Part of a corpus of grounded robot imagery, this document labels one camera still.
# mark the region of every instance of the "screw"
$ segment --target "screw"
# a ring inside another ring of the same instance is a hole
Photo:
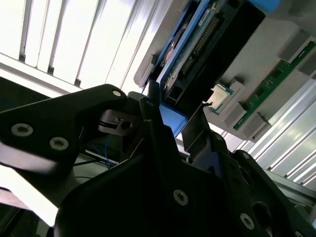
[[[58,151],[63,151],[69,147],[69,142],[63,137],[53,137],[49,144],[52,149]]]
[[[253,223],[252,219],[245,213],[240,214],[241,222],[250,230],[255,228],[255,224]]]
[[[303,235],[301,233],[299,233],[298,231],[295,232],[297,237],[303,237]]]
[[[112,91],[112,93],[113,93],[114,95],[116,95],[116,96],[121,96],[121,95],[122,95],[122,94],[121,94],[119,91],[117,91],[117,90]]]
[[[242,153],[243,157],[245,157],[246,159],[249,159],[249,155],[247,153]]]
[[[12,126],[11,132],[13,133],[13,135],[18,137],[27,137],[30,136],[34,132],[34,130],[30,125],[26,123],[17,123]]]
[[[216,134],[215,136],[216,136],[216,138],[217,138],[218,140],[222,140],[222,139],[223,139],[222,136],[219,135],[219,134]]]
[[[179,203],[181,206],[186,206],[189,202],[189,199],[186,193],[180,189],[176,189],[173,192],[173,197],[176,200],[176,202]]]

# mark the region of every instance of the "hole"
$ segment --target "hole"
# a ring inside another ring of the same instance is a hole
[[[272,236],[272,214],[266,204],[259,201],[252,206],[255,217],[259,225]]]
[[[123,130],[130,129],[132,127],[132,123],[129,121],[122,122],[122,125],[120,126]]]
[[[250,222],[250,220],[248,219],[248,217],[245,217],[245,222],[248,224],[248,225],[251,225],[251,222]]]
[[[183,195],[183,194],[178,193],[178,198],[179,198],[181,201],[184,201],[184,195]]]
[[[228,5],[233,7],[233,8],[237,8],[239,6],[239,0],[229,0],[228,1]]]
[[[62,147],[64,145],[64,142],[60,141],[60,140],[57,140],[57,141],[54,141],[54,145],[56,145],[58,147]]]
[[[18,127],[17,130],[20,133],[27,133],[29,131],[27,127],[22,127],[22,126]]]

